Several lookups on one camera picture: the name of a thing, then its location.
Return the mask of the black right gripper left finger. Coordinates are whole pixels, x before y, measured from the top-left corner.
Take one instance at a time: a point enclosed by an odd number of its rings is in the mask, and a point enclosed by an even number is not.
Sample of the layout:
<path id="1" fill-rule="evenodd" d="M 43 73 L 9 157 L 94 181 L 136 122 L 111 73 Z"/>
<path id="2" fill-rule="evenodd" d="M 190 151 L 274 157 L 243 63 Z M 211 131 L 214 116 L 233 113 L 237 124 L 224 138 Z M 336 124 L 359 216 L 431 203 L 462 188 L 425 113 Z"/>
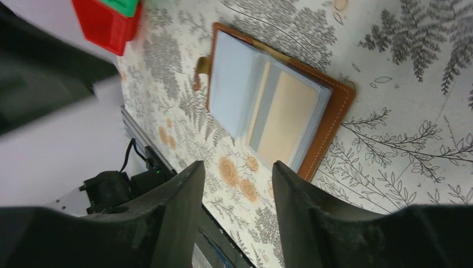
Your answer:
<path id="1" fill-rule="evenodd" d="M 191 267 L 204 182 L 204 163 L 195 161 L 109 213 L 3 207 L 1 266 Z"/>

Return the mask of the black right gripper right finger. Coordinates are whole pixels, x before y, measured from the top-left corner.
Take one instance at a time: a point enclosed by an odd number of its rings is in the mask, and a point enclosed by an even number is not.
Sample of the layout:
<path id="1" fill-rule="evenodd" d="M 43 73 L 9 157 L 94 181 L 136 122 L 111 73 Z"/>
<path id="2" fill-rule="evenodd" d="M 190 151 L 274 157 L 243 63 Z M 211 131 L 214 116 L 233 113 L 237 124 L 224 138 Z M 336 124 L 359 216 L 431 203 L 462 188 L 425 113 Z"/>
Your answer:
<path id="1" fill-rule="evenodd" d="M 472 206 L 411 205 L 382 215 L 273 165 L 286 267 L 471 267 Z"/>

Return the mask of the gold credit card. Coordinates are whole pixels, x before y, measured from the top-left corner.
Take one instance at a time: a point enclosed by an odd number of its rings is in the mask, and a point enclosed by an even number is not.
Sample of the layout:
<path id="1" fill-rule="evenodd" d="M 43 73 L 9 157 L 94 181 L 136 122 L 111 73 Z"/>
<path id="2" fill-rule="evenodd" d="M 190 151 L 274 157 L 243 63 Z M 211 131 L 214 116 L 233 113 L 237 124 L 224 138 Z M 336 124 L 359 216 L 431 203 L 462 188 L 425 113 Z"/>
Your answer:
<path id="1" fill-rule="evenodd" d="M 247 133 L 247 144 L 266 165 L 298 163 L 307 122 L 319 91 L 293 72 L 267 62 Z"/>

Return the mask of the brown leather card holder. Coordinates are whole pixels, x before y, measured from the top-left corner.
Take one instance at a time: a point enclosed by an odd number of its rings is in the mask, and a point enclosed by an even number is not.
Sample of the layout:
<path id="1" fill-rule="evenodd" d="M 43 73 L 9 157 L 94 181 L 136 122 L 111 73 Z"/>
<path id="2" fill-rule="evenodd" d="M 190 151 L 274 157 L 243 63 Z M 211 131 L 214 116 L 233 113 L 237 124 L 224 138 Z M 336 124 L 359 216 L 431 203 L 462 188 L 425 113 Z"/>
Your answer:
<path id="1" fill-rule="evenodd" d="M 327 152 L 330 143 L 333 141 L 337 131 L 339 130 L 342 120 L 348 113 L 355 97 L 356 90 L 323 72 L 299 61 L 296 58 L 287 56 L 272 47 L 238 31 L 220 22 L 213 23 L 213 36 L 211 40 L 211 50 L 209 56 L 202 56 L 198 59 L 194 72 L 194 82 L 192 84 L 194 91 L 199 91 L 201 87 L 200 74 L 206 74 L 211 78 L 213 68 L 213 59 L 216 50 L 217 34 L 219 32 L 226 33 L 251 47 L 261 49 L 269 53 L 271 56 L 281 61 L 284 65 L 303 74 L 310 80 L 317 82 L 332 90 L 332 95 L 326 109 L 321 118 L 319 128 L 315 133 L 312 144 L 310 145 L 301 167 L 297 174 L 307 182 L 313 181 L 318 167 Z"/>

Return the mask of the red bin with cards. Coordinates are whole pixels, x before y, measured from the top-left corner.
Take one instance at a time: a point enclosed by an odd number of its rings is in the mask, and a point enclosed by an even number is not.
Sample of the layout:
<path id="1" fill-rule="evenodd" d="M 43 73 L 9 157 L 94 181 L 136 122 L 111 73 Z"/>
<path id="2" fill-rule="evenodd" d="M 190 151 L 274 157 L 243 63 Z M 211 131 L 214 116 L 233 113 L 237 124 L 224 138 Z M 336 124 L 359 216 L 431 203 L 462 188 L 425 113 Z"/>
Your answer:
<path id="1" fill-rule="evenodd" d="M 122 56 L 127 42 L 134 39 L 140 15 L 125 17 L 95 0 L 72 0 L 86 40 Z"/>

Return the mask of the green plastic bin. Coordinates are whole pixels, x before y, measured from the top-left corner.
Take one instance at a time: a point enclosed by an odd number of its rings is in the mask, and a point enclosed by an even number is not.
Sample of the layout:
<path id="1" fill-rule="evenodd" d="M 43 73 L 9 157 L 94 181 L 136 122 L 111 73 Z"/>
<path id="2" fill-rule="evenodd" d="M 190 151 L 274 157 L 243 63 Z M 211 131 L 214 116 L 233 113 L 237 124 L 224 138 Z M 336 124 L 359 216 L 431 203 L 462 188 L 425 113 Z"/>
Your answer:
<path id="1" fill-rule="evenodd" d="M 102 4 L 125 17 L 135 17 L 141 14 L 139 0 L 99 0 Z"/>

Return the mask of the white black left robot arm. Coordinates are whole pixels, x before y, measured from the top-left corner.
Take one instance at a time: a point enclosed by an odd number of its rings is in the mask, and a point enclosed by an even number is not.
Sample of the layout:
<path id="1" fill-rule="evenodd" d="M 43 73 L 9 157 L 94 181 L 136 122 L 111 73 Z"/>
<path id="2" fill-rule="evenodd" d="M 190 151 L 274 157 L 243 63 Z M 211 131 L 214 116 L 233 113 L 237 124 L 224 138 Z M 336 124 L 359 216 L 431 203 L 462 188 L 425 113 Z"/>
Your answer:
<path id="1" fill-rule="evenodd" d="M 1 4 L 1 134 L 95 95 L 113 63 L 47 34 Z"/>

